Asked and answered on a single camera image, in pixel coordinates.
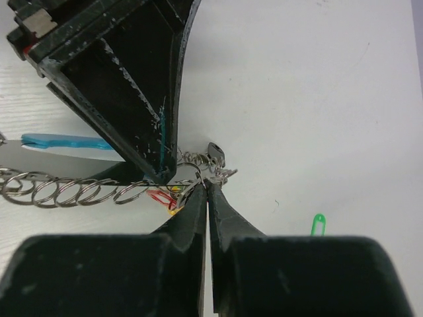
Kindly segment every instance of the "metal chain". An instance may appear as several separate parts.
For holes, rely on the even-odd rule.
[[[137,200],[149,189],[148,186],[153,186],[172,197],[172,199],[176,201],[176,205],[172,209],[178,211],[184,207],[189,195],[198,184],[205,186],[205,179],[223,186],[227,183],[228,178],[238,171],[224,169],[224,158],[212,158],[207,154],[189,152],[183,153],[180,149],[178,149],[178,153],[177,167],[191,166],[195,168],[196,178],[191,180],[175,181],[174,183],[176,186],[159,186],[148,180],[141,180],[119,190],[118,182],[112,179],[95,180],[56,178],[45,172],[23,172],[0,165],[0,179],[4,180],[3,182],[0,182],[0,191],[1,195],[11,203],[18,205],[34,205],[39,208],[52,209],[57,207],[68,208],[75,206],[93,206],[108,201],[109,199],[112,199],[116,205],[124,205]],[[206,170],[209,170],[211,176],[203,176],[203,172]],[[37,176],[37,178],[41,176],[45,178],[45,181],[37,185],[37,183],[33,180],[35,176]],[[31,187],[24,190],[23,181],[29,181]],[[39,197],[40,192],[48,186],[55,186],[54,192],[46,197]],[[69,199],[64,201],[61,200],[63,193],[74,186],[79,188],[77,193]],[[114,186],[114,189],[108,194],[104,194],[102,197],[99,197],[104,186]],[[122,198],[122,196],[127,193],[136,192],[140,188],[141,191],[136,194],[134,193],[133,196],[125,199]],[[24,197],[28,195],[30,195],[29,201],[16,199],[16,197]]]

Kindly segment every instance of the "white table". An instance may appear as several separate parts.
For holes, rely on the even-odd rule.
[[[95,135],[6,45],[0,131]],[[227,199],[266,234],[369,236],[423,314],[423,99],[410,0],[203,0],[190,36],[179,144],[215,141],[238,168]],[[41,211],[0,200],[0,271],[27,236],[149,232],[168,219],[123,209]],[[211,311],[210,276],[206,310]]]

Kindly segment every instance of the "black holder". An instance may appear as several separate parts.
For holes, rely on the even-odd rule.
[[[176,174],[178,103],[200,0],[9,0],[8,36],[48,88],[154,182]]]
[[[412,316],[375,241],[267,237],[207,186],[148,235],[28,239],[0,283],[0,316],[202,316],[207,202],[220,316]]]

